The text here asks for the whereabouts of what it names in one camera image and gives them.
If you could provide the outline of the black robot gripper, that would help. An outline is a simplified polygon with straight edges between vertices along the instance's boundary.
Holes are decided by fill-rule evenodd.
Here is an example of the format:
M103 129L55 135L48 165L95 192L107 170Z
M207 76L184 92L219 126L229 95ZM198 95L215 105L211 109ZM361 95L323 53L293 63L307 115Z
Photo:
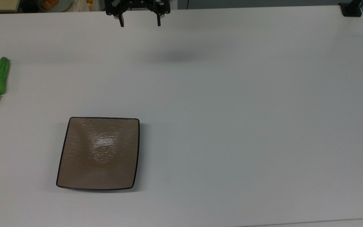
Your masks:
M161 19L170 13L169 0L118 0L118 3L113 5L114 2L115 0L105 0L105 12L107 15L117 18L121 27L124 27L123 13L129 8L152 9L157 16L159 27L161 26Z

